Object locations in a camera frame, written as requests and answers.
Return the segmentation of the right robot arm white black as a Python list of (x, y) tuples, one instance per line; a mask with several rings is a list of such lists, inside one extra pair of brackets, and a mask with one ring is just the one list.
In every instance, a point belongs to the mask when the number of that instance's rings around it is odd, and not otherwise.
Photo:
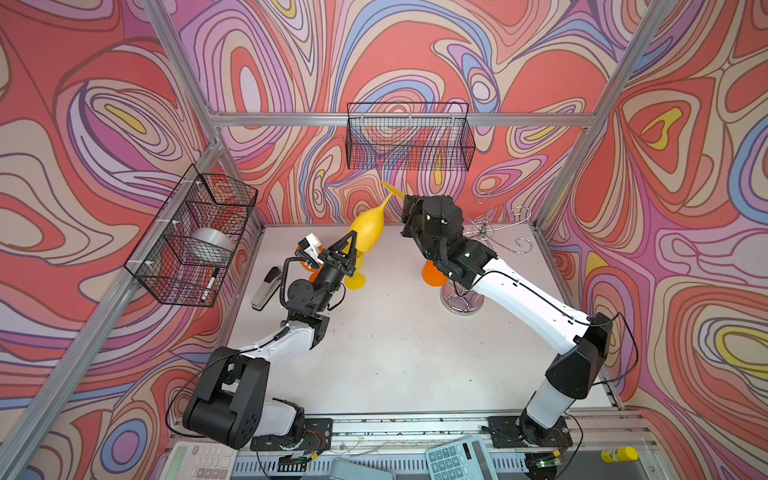
[(556, 300), (493, 249), (465, 236), (463, 212), (449, 196), (406, 195), (401, 221), (402, 235), (441, 274), (504, 307), (556, 351), (516, 422), (524, 444), (541, 446), (566, 410), (588, 396), (607, 358), (613, 320)]

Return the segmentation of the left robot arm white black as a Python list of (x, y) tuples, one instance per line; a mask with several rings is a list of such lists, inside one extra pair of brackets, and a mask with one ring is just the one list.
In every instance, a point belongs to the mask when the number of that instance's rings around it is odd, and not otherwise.
[(334, 295), (356, 272), (358, 234), (351, 230), (318, 251), (312, 235), (285, 259), (279, 281), (286, 318), (265, 339), (240, 349), (220, 347), (201, 370), (182, 427), (233, 449), (255, 439), (295, 448), (307, 435), (305, 409), (267, 397), (269, 375), (314, 349), (325, 337)]

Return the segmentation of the yellow wine glass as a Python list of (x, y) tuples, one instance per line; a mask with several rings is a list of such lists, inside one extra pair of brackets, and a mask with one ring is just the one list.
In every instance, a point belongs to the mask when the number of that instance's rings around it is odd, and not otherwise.
[(369, 209), (358, 215), (349, 228), (349, 232), (356, 233), (356, 250), (362, 255), (369, 253), (380, 239), (384, 225), (384, 210), (392, 197), (404, 200), (406, 194), (389, 182), (381, 181), (381, 184), (388, 190), (388, 195), (375, 208)]
[(364, 265), (364, 255), (360, 254), (356, 258), (355, 262), (355, 271), (351, 277), (346, 277), (344, 279), (344, 284), (347, 289), (349, 290), (360, 290), (362, 289), (366, 284), (366, 277), (361, 272), (361, 269)]

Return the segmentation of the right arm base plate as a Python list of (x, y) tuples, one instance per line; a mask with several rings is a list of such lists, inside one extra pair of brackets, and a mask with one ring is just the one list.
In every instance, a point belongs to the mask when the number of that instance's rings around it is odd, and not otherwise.
[(541, 427), (525, 416), (490, 416), (487, 424), (481, 426), (481, 431), (491, 437), (495, 448), (565, 450), (573, 445), (563, 416), (551, 428)]

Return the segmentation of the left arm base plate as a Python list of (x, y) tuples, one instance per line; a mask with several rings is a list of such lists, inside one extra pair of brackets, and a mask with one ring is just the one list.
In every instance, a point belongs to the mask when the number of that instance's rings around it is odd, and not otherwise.
[(333, 420), (330, 417), (309, 417), (299, 419), (286, 435), (265, 435), (254, 437), (251, 451), (286, 453), (322, 453), (332, 445)]

